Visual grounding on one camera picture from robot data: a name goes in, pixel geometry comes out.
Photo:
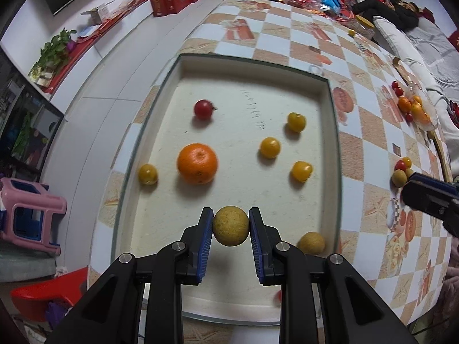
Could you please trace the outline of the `large orange mandarin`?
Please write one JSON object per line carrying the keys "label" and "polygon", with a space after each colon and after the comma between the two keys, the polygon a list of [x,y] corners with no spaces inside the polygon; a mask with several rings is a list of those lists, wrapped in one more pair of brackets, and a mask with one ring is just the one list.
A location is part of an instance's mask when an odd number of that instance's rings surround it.
{"label": "large orange mandarin", "polygon": [[212,182],[218,166],[216,153],[206,144],[189,144],[181,149],[177,157],[177,170],[181,178],[192,185]]}

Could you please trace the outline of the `glass fruit bowl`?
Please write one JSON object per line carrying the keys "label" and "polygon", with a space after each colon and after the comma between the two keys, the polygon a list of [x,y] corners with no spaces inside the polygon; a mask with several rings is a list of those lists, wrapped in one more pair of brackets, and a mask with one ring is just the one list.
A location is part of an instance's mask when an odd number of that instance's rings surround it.
{"label": "glass fruit bowl", "polygon": [[417,127],[424,131],[434,131],[439,120],[428,93],[417,83],[411,82],[407,85],[405,95],[412,104],[410,113]]}

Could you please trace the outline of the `small yellow tomato left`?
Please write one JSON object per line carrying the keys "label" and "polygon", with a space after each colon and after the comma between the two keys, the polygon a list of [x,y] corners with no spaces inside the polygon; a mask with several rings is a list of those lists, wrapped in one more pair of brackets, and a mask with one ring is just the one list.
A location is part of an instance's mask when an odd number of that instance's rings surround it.
{"label": "small yellow tomato left", "polygon": [[142,165],[138,170],[138,180],[142,185],[155,185],[158,182],[158,172],[154,165]]}

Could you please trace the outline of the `orange beside glass bowl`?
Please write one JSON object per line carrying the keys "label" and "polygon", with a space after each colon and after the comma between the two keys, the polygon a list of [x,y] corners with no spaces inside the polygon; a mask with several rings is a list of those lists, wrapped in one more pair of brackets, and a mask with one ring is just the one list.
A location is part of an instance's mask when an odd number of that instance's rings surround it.
{"label": "orange beside glass bowl", "polygon": [[410,100],[405,96],[400,96],[398,98],[398,108],[404,114],[411,113],[412,103]]}

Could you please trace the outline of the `shallow cardboard box tray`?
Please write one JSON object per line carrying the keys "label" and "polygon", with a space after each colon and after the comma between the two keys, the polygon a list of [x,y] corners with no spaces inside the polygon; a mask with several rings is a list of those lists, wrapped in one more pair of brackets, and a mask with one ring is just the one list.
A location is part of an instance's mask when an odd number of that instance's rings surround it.
{"label": "shallow cardboard box tray", "polygon": [[[339,129],[331,85],[312,71],[218,54],[181,54],[161,74],[161,86],[139,132],[126,170],[114,226],[113,255],[151,255],[177,241],[199,221],[204,207],[258,207],[281,239],[297,244],[320,233],[327,253],[339,243],[342,170]],[[195,116],[206,99],[217,108],[210,120]],[[306,117],[294,133],[287,116]],[[276,138],[276,159],[260,154],[263,139]],[[189,144],[210,146],[219,166],[212,182],[192,185],[177,170]],[[142,185],[144,164],[158,172]]]}

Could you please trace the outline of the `wooden back scratcher stick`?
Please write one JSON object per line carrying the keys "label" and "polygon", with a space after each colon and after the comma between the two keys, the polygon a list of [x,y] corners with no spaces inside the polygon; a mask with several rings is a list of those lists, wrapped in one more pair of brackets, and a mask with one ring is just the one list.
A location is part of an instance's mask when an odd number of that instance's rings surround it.
{"label": "wooden back scratcher stick", "polygon": [[[400,58],[394,57],[394,59],[392,60],[392,64],[395,70],[398,72],[398,74],[402,77],[406,85],[408,85],[411,82],[414,82],[421,86],[420,81],[414,75],[412,75],[408,70],[405,69],[404,64],[402,63]],[[442,146],[441,140],[436,134],[436,130],[438,129],[438,127],[434,131],[424,131],[424,132],[427,138],[432,141],[432,143],[434,144],[436,148],[436,153],[437,153],[437,156],[439,157],[444,180],[448,183],[452,183],[453,176],[450,170],[449,162],[447,161],[447,155],[444,152],[444,148]]]}

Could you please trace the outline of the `pink plastic stool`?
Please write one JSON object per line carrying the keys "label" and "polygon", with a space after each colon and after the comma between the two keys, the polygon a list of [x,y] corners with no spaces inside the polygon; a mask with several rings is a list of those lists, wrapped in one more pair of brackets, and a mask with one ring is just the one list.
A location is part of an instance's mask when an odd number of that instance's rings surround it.
{"label": "pink plastic stool", "polygon": [[66,214],[67,201],[49,193],[49,185],[1,178],[1,239],[16,246],[61,254],[53,222]]}

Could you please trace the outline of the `red basin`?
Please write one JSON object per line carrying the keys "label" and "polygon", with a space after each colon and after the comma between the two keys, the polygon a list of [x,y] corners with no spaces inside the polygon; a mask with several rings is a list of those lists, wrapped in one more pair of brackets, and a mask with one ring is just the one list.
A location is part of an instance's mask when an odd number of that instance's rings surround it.
{"label": "red basin", "polygon": [[51,302],[73,307],[84,295],[88,267],[77,269],[54,279],[18,287],[10,291],[15,308],[31,321],[45,321],[45,311]]}

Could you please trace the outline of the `green potted plant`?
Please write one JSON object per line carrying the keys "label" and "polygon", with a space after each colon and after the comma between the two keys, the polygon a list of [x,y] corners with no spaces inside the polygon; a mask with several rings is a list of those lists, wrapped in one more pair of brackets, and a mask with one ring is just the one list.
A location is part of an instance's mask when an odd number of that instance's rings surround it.
{"label": "green potted plant", "polygon": [[67,30],[63,28],[59,34],[53,36],[40,49],[40,57],[36,62],[41,70],[57,72],[69,62],[68,45],[72,42],[71,35],[76,34],[77,30]]}

